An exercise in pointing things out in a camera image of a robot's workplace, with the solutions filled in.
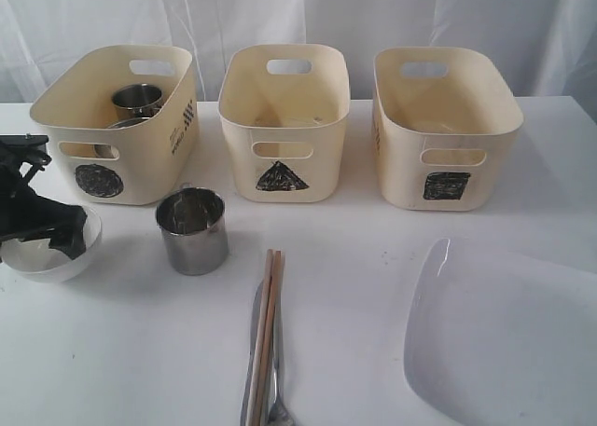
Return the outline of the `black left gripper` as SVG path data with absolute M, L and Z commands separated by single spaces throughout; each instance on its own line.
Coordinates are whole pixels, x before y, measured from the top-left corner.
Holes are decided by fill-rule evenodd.
M 49 240 L 49 248 L 75 260 L 87 251 L 83 229 L 87 213 L 79 205 L 51 203 L 30 182 L 51 162 L 47 135 L 1 136 L 1 242 Z

